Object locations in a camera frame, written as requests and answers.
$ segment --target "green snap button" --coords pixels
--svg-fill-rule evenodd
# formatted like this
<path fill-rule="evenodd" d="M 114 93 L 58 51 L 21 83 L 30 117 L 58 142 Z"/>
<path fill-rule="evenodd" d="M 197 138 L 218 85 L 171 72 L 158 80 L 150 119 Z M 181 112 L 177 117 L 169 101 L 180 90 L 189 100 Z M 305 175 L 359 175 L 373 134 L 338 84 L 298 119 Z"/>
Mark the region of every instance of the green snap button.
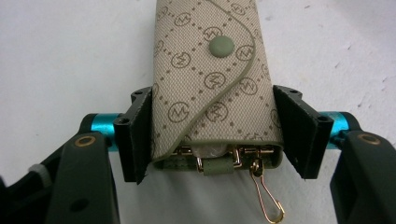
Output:
<path fill-rule="evenodd" d="M 233 53 L 233 41 L 226 35 L 218 35 L 209 43 L 210 53 L 218 58 L 225 58 Z"/>

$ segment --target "white surface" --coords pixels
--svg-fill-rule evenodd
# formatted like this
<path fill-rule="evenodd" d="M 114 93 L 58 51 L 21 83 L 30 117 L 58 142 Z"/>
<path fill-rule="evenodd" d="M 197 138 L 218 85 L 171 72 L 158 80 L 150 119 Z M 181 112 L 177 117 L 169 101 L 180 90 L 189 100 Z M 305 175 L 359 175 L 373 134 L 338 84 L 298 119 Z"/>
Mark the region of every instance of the white surface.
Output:
<path fill-rule="evenodd" d="M 273 83 L 316 110 L 344 110 L 395 146 L 396 2 L 258 3 Z M 152 83 L 155 1 L 0 1 L 0 174 L 12 184 L 92 112 L 124 112 Z M 335 223 L 327 151 L 318 180 L 286 160 L 265 180 L 284 223 Z M 263 223 L 248 172 L 219 177 L 149 168 L 124 184 L 112 154 L 122 223 Z"/>

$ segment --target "gray strap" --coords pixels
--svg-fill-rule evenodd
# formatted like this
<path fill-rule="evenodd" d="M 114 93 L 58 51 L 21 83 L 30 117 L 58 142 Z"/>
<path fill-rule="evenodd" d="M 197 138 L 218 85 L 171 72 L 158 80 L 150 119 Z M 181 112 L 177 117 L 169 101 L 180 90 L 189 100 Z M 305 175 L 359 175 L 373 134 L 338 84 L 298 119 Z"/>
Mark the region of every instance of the gray strap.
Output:
<path fill-rule="evenodd" d="M 233 157 L 203 159 L 204 175 L 224 175 L 233 172 Z"/>

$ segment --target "metal hook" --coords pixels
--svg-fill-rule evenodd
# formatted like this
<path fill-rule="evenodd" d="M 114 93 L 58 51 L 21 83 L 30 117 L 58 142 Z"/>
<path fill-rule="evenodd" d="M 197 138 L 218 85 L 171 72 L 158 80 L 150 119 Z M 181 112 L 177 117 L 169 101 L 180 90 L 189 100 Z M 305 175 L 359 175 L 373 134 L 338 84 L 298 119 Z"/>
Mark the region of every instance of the metal hook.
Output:
<path fill-rule="evenodd" d="M 270 193 L 270 191 L 264 184 L 264 175 L 263 175 L 264 174 L 264 166 L 262 165 L 262 160 L 255 160 L 253 162 L 253 164 L 250 166 L 249 171 L 250 171 L 250 177 L 253 180 L 254 184 L 256 185 L 256 190 L 257 190 L 257 193 L 259 194 L 260 205 L 262 206 L 262 212 L 264 213 L 265 218 L 271 224 L 276 224 L 276 223 L 281 222 L 283 220 L 283 218 L 285 217 L 285 210 L 283 209 L 282 204 L 280 204 L 280 202 L 272 196 L 272 194 Z M 280 211 L 279 216 L 277 218 L 275 218 L 274 220 L 271 220 L 268 217 L 267 212 L 265 211 L 264 204 L 262 202 L 262 195 L 260 194 L 260 188 L 256 182 L 256 179 L 254 178 L 255 176 L 260 178 L 260 181 L 262 182 L 262 186 L 264 187 L 265 191 L 268 193 L 268 195 L 271 197 L 272 201 L 274 202 L 274 204 Z"/>

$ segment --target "beige monogram fabric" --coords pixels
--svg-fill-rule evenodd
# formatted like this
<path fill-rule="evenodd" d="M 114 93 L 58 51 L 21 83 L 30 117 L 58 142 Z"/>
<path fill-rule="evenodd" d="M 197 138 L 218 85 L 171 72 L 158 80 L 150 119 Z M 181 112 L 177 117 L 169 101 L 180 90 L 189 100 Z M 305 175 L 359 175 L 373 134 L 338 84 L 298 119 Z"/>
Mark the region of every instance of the beige monogram fabric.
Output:
<path fill-rule="evenodd" d="M 179 145 L 282 146 L 254 0 L 158 0 L 152 158 Z M 226 35 L 233 53 L 209 42 Z"/>

